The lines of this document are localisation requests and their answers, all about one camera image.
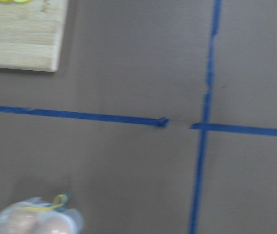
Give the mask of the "wooden cutting board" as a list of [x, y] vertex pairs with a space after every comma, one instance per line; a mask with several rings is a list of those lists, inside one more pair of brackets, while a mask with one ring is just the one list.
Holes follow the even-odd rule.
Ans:
[[0, 2], [0, 68], [56, 72], [67, 0]]

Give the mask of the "clear plastic egg box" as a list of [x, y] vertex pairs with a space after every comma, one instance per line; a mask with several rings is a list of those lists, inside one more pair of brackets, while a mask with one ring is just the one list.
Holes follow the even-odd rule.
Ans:
[[33, 197], [0, 211], [0, 234], [80, 234], [85, 223], [77, 209], [67, 208], [69, 193], [52, 202]]

